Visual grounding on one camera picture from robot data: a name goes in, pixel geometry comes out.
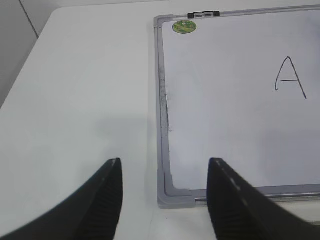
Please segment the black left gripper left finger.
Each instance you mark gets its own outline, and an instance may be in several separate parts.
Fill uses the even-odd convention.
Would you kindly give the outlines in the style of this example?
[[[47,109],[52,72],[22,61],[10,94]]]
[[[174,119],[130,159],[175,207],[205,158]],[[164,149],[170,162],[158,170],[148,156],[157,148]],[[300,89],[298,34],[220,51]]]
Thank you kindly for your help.
[[[122,162],[114,158],[63,202],[2,239],[112,240],[122,204]]]

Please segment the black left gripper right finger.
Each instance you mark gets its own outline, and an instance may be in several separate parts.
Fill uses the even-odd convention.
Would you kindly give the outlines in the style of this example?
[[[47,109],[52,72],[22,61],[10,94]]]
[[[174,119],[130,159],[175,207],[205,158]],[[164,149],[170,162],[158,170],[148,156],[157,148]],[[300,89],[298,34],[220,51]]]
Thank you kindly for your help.
[[[318,240],[320,228],[283,209],[223,159],[208,164],[207,207],[218,240]]]

